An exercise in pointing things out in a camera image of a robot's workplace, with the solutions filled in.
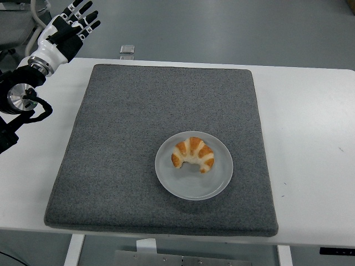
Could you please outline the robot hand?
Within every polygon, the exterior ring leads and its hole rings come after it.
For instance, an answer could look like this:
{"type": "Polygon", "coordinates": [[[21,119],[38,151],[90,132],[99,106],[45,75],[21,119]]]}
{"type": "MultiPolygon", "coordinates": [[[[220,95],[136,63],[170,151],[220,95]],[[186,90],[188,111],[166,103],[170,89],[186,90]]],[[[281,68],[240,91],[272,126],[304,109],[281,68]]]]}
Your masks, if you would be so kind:
{"type": "Polygon", "coordinates": [[[100,25],[98,11],[88,13],[92,5],[92,1],[73,1],[55,16],[40,34],[28,65],[52,75],[60,65],[69,63],[100,25]]]}

